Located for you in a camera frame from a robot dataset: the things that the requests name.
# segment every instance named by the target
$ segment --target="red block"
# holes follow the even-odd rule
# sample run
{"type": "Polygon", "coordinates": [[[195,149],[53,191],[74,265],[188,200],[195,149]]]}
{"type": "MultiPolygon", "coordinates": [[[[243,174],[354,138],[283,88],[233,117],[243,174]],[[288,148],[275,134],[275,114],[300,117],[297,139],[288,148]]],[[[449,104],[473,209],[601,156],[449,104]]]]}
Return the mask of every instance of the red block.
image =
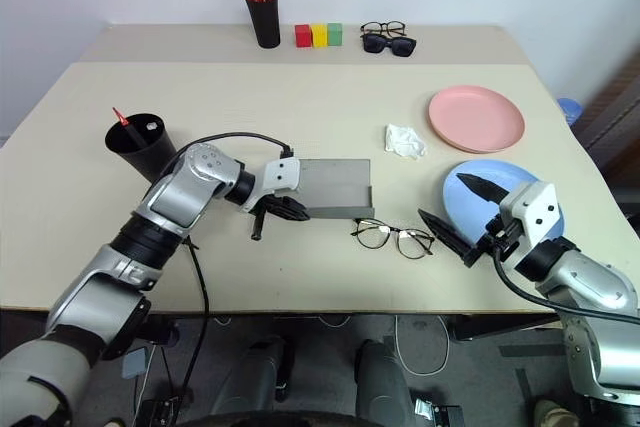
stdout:
{"type": "Polygon", "coordinates": [[[311,27],[309,24],[295,26],[296,47],[311,47],[311,27]]]}

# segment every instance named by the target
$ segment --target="toy block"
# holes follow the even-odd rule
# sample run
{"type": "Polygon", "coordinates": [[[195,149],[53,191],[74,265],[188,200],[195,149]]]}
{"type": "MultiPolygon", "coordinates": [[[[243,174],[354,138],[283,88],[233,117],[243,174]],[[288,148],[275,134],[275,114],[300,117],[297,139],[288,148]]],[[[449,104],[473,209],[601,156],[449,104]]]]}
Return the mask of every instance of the toy block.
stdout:
{"type": "Polygon", "coordinates": [[[342,45],[342,24],[327,24],[329,45],[342,45]]]}
{"type": "Polygon", "coordinates": [[[295,26],[296,47],[311,47],[311,28],[309,24],[295,26]]]}
{"type": "Polygon", "coordinates": [[[327,46],[327,24],[311,24],[311,36],[314,47],[327,46]]]}

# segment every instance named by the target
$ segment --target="yellow block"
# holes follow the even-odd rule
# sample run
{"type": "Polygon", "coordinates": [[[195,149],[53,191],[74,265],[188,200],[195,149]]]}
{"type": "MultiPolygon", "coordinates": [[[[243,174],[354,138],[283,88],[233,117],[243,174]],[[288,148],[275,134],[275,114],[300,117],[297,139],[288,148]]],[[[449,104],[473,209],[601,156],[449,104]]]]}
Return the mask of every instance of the yellow block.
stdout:
{"type": "Polygon", "coordinates": [[[327,24],[311,24],[311,35],[314,47],[326,47],[329,44],[327,24]]]}

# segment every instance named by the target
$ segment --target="pen holder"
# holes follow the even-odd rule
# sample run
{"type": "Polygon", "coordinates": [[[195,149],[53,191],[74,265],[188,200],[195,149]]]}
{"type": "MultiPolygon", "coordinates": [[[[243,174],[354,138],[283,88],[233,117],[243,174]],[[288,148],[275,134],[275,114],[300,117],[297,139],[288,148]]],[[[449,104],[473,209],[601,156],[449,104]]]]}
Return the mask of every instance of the pen holder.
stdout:
{"type": "Polygon", "coordinates": [[[104,143],[111,152],[118,154],[145,179],[153,182],[176,154],[176,149],[167,135],[164,122],[157,115],[135,114],[127,117],[127,120],[142,136],[147,147],[138,147],[120,122],[111,126],[104,143]]]}
{"type": "Polygon", "coordinates": [[[258,45],[264,49],[273,49],[280,45],[280,23],[278,20],[278,0],[251,2],[246,0],[256,32],[258,45]]]}

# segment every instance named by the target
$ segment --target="green block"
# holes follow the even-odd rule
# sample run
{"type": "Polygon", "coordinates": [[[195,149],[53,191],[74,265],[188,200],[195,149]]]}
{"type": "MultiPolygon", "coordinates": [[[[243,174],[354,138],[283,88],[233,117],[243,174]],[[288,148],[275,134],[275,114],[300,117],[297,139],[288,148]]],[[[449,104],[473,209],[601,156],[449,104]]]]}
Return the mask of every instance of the green block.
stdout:
{"type": "Polygon", "coordinates": [[[342,24],[327,24],[329,45],[342,45],[342,24]]]}

